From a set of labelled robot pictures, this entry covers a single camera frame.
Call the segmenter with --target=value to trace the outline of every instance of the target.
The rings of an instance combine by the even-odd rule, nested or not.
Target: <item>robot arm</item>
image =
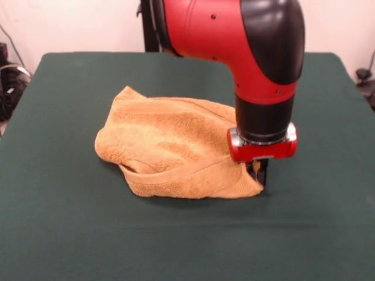
[[[234,79],[233,160],[290,157],[291,124],[305,52],[298,0],[151,0],[161,47],[175,56],[218,61]]]

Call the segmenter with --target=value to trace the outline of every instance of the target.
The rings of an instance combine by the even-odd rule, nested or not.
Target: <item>black device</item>
[[[373,73],[371,71],[375,60],[375,51],[371,57],[371,62],[369,68],[360,68],[356,71],[357,78],[359,82],[357,87],[362,95],[368,100],[371,108],[375,111],[375,79],[372,78]]]
[[[8,61],[6,43],[0,42],[0,122],[9,120],[18,105],[28,85],[25,75],[30,78],[23,67]]]

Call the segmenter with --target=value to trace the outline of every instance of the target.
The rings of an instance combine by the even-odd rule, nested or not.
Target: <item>green tablecloth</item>
[[[133,195],[94,151],[126,85],[234,105],[220,64],[45,55],[0,141],[0,280],[375,280],[375,115],[336,56],[306,55],[298,153],[243,200]]]

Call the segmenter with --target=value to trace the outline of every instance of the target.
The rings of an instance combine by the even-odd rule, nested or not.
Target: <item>orange towel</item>
[[[243,198],[263,187],[229,155],[233,107],[191,98],[147,98],[125,87],[98,132],[98,156],[116,164],[138,196]]]

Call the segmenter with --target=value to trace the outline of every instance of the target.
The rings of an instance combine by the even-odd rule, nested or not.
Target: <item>red plastic casing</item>
[[[298,146],[297,138],[293,141],[282,141],[273,145],[244,145],[231,144],[230,131],[227,133],[230,156],[235,162],[252,162],[253,160],[272,158],[283,159],[294,156]]]
[[[247,40],[240,0],[164,0],[168,35],[181,56],[219,61],[243,100],[271,105],[291,98],[297,82],[280,85],[256,63]]]

